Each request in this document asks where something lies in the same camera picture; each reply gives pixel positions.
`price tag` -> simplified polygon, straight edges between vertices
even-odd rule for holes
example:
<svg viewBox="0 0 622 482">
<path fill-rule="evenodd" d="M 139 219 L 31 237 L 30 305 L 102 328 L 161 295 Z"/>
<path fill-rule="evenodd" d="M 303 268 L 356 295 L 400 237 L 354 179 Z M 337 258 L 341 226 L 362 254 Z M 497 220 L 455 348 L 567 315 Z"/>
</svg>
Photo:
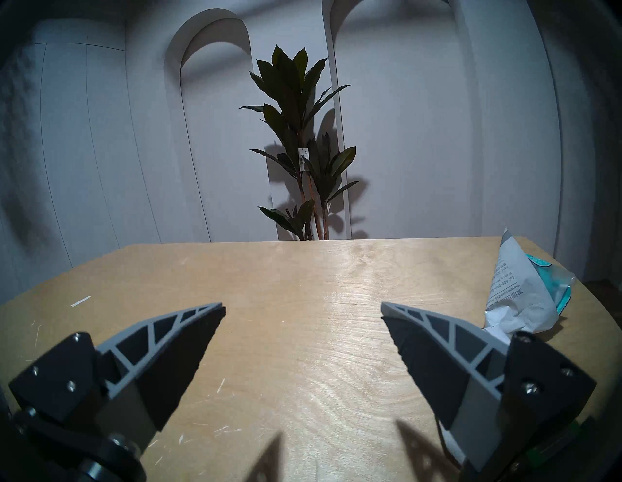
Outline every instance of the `price tag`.
<svg viewBox="0 0 622 482">
<path fill-rule="evenodd" d="M 309 148 L 308 147 L 302 147 L 298 149 L 298 160 L 300 161 L 300 170 L 304 171 L 307 170 L 307 167 L 305 166 L 305 160 L 307 162 L 309 162 Z"/>
</svg>

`wood grain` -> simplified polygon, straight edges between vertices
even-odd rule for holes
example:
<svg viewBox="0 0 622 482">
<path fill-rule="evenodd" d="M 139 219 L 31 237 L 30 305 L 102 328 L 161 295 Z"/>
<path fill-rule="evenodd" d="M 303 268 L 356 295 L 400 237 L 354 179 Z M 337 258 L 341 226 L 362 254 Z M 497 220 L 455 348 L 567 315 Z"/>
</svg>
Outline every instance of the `wood grain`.
<svg viewBox="0 0 622 482">
<path fill-rule="evenodd" d="M 9 396 L 6 382 L 73 331 L 97 344 L 145 318 L 222 301 L 227 316 L 195 379 L 142 456 L 150 482 L 244 481 L 275 439 L 282 480 L 452 480 L 380 303 L 482 326 L 499 241 L 128 246 L 0 307 L 2 387 Z M 582 418 L 598 415 L 622 366 L 616 323 L 577 283 L 541 336 L 597 380 Z"/>
</svg>

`arched niche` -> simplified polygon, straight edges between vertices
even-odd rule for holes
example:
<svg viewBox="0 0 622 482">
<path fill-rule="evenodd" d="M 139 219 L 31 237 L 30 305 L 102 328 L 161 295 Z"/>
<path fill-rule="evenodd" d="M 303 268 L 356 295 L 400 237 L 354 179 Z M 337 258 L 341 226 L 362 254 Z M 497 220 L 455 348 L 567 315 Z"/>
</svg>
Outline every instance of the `arched niche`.
<svg viewBox="0 0 622 482">
<path fill-rule="evenodd" d="M 353 238 L 476 234 L 473 128 L 462 48 L 441 0 L 325 0 Z"/>
<path fill-rule="evenodd" d="M 186 94 L 193 97 L 186 106 L 182 67 L 187 74 Z M 235 81 L 220 83 L 222 92 L 215 92 L 218 79 L 231 74 L 231 69 Z M 275 226 L 266 223 L 257 209 L 271 203 L 265 164 L 249 151 L 257 147 L 253 144 L 256 129 L 247 124 L 257 119 L 239 111 L 241 105 L 256 103 L 245 102 L 241 95 L 254 86 L 248 70 L 252 58 L 246 26 L 224 9 L 210 9 L 189 19 L 174 35 L 165 56 L 174 147 L 178 158 L 192 161 L 211 241 L 277 239 Z"/>
</svg>

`bolt head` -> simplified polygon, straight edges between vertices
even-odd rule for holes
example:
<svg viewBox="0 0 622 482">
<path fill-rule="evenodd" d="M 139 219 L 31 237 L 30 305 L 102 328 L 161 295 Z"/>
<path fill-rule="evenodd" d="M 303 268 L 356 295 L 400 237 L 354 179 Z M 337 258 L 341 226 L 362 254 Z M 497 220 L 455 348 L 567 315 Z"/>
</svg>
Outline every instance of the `bolt head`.
<svg viewBox="0 0 622 482">
<path fill-rule="evenodd" d="M 533 382 L 525 382 L 521 386 L 527 395 L 537 395 L 540 393 L 540 387 Z"/>
</svg>

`potted plant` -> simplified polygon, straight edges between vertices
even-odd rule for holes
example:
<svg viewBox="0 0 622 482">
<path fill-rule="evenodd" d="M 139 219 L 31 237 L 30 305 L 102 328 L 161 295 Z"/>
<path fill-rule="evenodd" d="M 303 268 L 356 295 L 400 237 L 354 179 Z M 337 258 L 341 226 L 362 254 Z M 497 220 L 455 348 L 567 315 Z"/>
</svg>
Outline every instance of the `potted plant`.
<svg viewBox="0 0 622 482">
<path fill-rule="evenodd" d="M 283 213 L 277 209 L 269 210 L 261 206 L 258 207 L 266 216 L 296 235 L 300 240 L 313 239 L 313 233 L 310 229 L 311 217 L 315 218 L 318 239 L 328 239 L 328 204 L 337 195 L 358 182 L 348 183 L 333 193 L 341 182 L 341 173 L 354 161 L 356 146 L 349 147 L 343 152 L 337 152 L 331 156 L 328 135 L 322 137 L 319 146 L 313 134 L 310 139 L 305 138 L 305 129 L 315 114 L 326 102 L 348 86 L 343 85 L 331 93 L 328 93 L 330 88 L 326 89 L 316 102 L 310 102 L 310 97 L 315 92 L 315 86 L 324 70 L 326 60 L 325 58 L 319 60 L 307 71 L 308 59 L 305 49 L 302 49 L 291 59 L 277 45 L 272 54 L 272 63 L 264 60 L 257 61 L 261 76 L 253 72 L 250 74 L 255 84 L 271 99 L 275 100 L 281 110 L 279 111 L 270 104 L 240 107 L 263 114 L 263 120 L 279 138 L 285 152 L 274 156 L 260 149 L 251 150 L 272 159 L 295 178 L 302 200 L 300 209 L 295 206 L 292 213 L 289 210 Z M 299 149 L 304 148 L 309 150 L 308 159 L 300 156 Z M 315 199 L 312 180 L 320 202 Z M 305 193 L 305 184 L 309 192 L 309 201 L 307 201 Z M 321 210 L 323 229 L 320 226 L 318 209 Z"/>
</svg>

